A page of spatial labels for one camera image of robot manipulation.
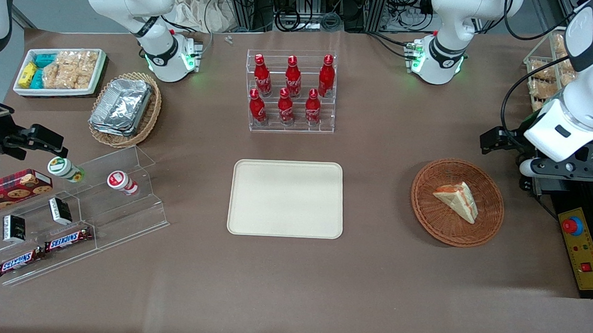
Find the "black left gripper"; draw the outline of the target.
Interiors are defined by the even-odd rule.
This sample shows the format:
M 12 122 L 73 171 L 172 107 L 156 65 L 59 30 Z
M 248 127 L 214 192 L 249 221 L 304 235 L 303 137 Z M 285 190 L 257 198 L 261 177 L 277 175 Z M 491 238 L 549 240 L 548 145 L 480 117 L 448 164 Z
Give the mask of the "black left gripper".
M 531 155 L 533 147 L 518 131 L 518 129 L 509 130 L 505 127 L 498 127 L 481 134 L 481 154 L 487 155 L 495 150 L 504 150 L 517 151 L 521 155 Z

